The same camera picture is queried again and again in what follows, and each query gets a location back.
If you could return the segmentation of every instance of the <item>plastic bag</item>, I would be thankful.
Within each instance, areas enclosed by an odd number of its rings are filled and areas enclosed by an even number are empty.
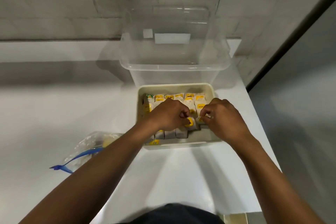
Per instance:
[[[73,153],[64,159],[62,165],[56,165],[50,167],[50,169],[62,170],[72,174],[90,158],[92,158],[94,154],[102,151],[122,135],[123,134],[120,133],[95,131],[79,142],[79,144],[74,148]]]

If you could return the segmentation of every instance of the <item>dark clothing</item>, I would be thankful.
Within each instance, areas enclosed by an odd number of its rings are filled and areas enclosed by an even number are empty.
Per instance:
[[[141,215],[130,223],[224,224],[224,222],[213,213],[181,204],[167,204]]]

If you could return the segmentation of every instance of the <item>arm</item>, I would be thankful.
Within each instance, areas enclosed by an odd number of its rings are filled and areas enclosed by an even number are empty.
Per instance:
[[[142,145],[159,130],[189,124],[188,107],[167,99],[50,192],[20,224],[90,223]]]
[[[323,224],[252,136],[229,101],[215,98],[202,109],[200,115],[243,161],[267,223]]]

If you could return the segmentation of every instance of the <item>forearm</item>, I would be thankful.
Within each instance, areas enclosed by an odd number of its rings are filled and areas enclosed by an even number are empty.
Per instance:
[[[146,121],[136,124],[58,185],[20,224],[90,223],[154,130]]]
[[[234,147],[250,176],[268,223],[323,223],[253,137]]]

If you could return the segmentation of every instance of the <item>plastic storage bin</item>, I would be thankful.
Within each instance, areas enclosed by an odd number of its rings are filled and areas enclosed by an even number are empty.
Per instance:
[[[124,13],[120,64],[136,86],[212,83],[231,63],[226,39],[214,24],[218,1],[174,2],[134,5]]]
[[[176,93],[205,93],[207,104],[215,97],[214,90],[207,83],[170,84],[170,85],[144,85],[138,90],[137,121],[141,119],[142,100],[146,94],[176,94]],[[208,143],[221,142],[206,125],[201,125],[201,130],[188,131],[185,139],[161,139],[146,143],[143,147],[149,150],[163,148],[179,148],[202,146]]]

